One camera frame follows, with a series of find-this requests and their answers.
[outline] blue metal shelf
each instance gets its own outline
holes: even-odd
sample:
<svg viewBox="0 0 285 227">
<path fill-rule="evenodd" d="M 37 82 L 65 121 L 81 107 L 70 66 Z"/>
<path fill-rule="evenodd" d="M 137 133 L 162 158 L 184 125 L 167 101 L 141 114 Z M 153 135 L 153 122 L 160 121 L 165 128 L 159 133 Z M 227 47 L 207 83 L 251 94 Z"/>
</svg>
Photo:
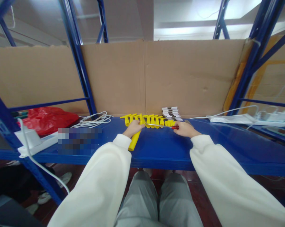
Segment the blue metal shelf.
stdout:
<svg viewBox="0 0 285 227">
<path fill-rule="evenodd" d="M 237 125 L 203 119 L 188 120 L 196 130 L 210 135 L 214 143 L 225 147 L 248 174 L 285 176 L 285 146 Z M 98 147 L 113 141 L 118 133 L 125 131 L 126 126 L 123 119 L 112 118 L 111 123 L 101 128 L 97 145 L 86 144 L 83 150 L 74 154 L 70 150 L 59 151 L 59 145 L 55 144 L 34 155 L 34 158 L 41 163 L 85 165 Z M 176 135 L 169 128 L 144 128 L 132 152 L 131 167 L 194 170 L 189 154 L 192 146 L 189 138 Z M 20 160 L 18 156 L 14 150 L 0 150 L 1 159 Z"/>
<path fill-rule="evenodd" d="M 101 29 L 98 34 L 97 42 L 100 43 L 103 36 L 104 42 L 108 43 L 109 38 L 104 2 L 102 0 L 97 1 L 101 20 Z M 229 38 L 224 21 L 228 1 L 229 0 L 221 1 L 214 38 L 219 38 L 221 30 L 223 31 L 225 38 Z M 3 21 L 3 16 L 12 3 L 13 0 L 0 0 L 0 24 L 10 44 L 14 46 L 14 41 Z M 62 19 L 84 91 L 84 98 L 10 109 L 8 109 L 0 99 L 0 134 L 6 139 L 8 145 L 11 147 L 11 149 L 0 149 L 0 159 L 20 160 L 50 193 L 57 204 L 62 202 L 64 195 L 55 180 L 35 166 L 28 158 L 20 159 L 18 157 L 19 153 L 17 148 L 21 146 L 21 143 L 14 135 L 14 132 L 20 130 L 20 128 L 15 123 L 10 112 L 86 100 L 89 112 L 91 114 L 96 113 L 93 94 L 80 48 L 83 42 L 80 36 L 73 2 L 72 0 L 59 0 L 59 3 L 61 6 Z M 251 38 L 255 38 L 256 43 L 250 53 L 242 79 L 231 104 L 231 108 L 239 107 L 243 101 L 264 103 L 264 101 L 259 100 L 246 100 L 244 99 L 244 96 L 248 89 L 253 72 L 263 65 L 263 63 L 285 43 L 284 36 L 265 56 L 262 57 L 263 51 L 266 48 L 267 42 L 284 3 L 285 0 L 262 1 L 250 34 Z M 273 104 L 285 106 L 285 104 L 282 103 Z M 210 135 L 215 143 L 219 143 L 224 146 L 241 164 L 247 173 L 285 176 L 285 146 L 274 143 L 273 141 L 265 139 L 253 132 L 246 131 L 236 125 L 210 123 L 207 120 L 189 121 L 201 133 Z M 85 145 L 83 150 L 76 151 L 76 154 L 74 154 L 74 151 L 59 150 L 59 145 L 55 144 L 36 154 L 34 158 L 41 163 L 55 162 L 86 164 L 99 146 L 112 141 L 116 134 L 122 133 L 125 128 L 124 120 L 113 118 L 111 123 L 102 126 L 103 131 L 100 135 L 100 139 L 95 143 L 97 145 Z M 180 137 L 168 128 L 144 128 L 140 134 L 140 139 L 138 140 L 135 151 L 132 152 L 131 167 L 194 170 L 189 156 L 189 150 L 191 147 L 192 143 L 188 138 Z"/>
</svg>

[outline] white sweatshirt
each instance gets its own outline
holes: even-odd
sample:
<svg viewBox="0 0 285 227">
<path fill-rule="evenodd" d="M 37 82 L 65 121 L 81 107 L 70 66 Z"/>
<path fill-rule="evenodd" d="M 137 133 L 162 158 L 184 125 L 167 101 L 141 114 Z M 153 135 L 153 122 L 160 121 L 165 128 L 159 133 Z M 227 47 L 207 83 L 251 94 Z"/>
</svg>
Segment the white sweatshirt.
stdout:
<svg viewBox="0 0 285 227">
<path fill-rule="evenodd" d="M 208 135 L 191 139 L 191 160 L 223 227 L 285 226 L 285 208 Z M 131 139 L 118 134 L 91 157 L 48 227 L 113 226 L 127 184 Z"/>
</svg>

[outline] black and white component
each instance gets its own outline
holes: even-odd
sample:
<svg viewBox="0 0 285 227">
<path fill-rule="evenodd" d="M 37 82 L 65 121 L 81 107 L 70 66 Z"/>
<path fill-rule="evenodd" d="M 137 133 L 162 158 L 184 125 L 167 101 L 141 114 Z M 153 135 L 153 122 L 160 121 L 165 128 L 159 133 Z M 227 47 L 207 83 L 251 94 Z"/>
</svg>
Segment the black and white component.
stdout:
<svg viewBox="0 0 285 227">
<path fill-rule="evenodd" d="M 162 115 L 167 120 L 173 120 L 173 121 L 183 121 L 180 114 L 178 113 L 178 107 L 163 107 L 161 108 Z"/>
</svg>

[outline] sneaker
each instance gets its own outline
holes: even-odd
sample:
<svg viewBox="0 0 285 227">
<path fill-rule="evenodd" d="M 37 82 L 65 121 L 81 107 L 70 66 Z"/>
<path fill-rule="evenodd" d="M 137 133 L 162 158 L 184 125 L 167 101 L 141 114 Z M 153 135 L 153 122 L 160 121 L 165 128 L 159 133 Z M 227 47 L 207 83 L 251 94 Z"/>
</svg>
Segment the sneaker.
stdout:
<svg viewBox="0 0 285 227">
<path fill-rule="evenodd" d="M 72 173 L 71 172 L 67 172 L 64 175 L 62 175 L 60 177 L 60 179 L 63 181 L 64 184 L 68 184 L 69 181 L 71 180 L 71 177 L 72 177 Z M 56 181 L 56 182 L 58 183 L 60 188 L 64 187 L 59 181 Z"/>
<path fill-rule="evenodd" d="M 72 177 L 72 173 L 71 172 L 67 172 L 65 173 L 64 175 L 62 175 L 60 177 L 60 179 L 64 182 L 64 184 L 68 184 L 68 182 L 71 180 L 71 177 Z M 63 188 L 63 185 L 59 182 L 59 181 L 56 181 L 59 185 L 60 188 Z M 39 197 L 38 197 L 38 201 L 37 201 L 37 204 L 39 205 L 42 205 L 42 204 L 45 204 L 47 203 L 49 200 L 51 199 L 51 196 L 49 193 L 47 192 L 44 192 L 43 194 L 41 194 Z"/>
<path fill-rule="evenodd" d="M 34 203 L 28 207 L 26 207 L 26 211 L 28 211 L 31 215 L 34 215 L 34 213 L 37 211 L 38 209 L 38 204 Z"/>
</svg>

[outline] screwdriver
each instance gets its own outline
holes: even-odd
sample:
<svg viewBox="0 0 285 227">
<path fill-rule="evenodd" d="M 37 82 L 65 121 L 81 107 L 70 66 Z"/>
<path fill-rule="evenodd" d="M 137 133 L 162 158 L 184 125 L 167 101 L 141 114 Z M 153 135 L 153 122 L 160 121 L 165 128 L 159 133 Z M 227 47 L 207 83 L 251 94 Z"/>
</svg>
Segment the screwdriver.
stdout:
<svg viewBox="0 0 285 227">
<path fill-rule="evenodd" d="M 171 128 L 171 129 L 179 129 L 179 126 L 172 126 L 172 127 L 169 127 L 169 126 L 163 126 L 163 125 L 155 125 L 155 126 L 159 126 L 159 127 L 166 127 L 166 128 Z"/>
</svg>

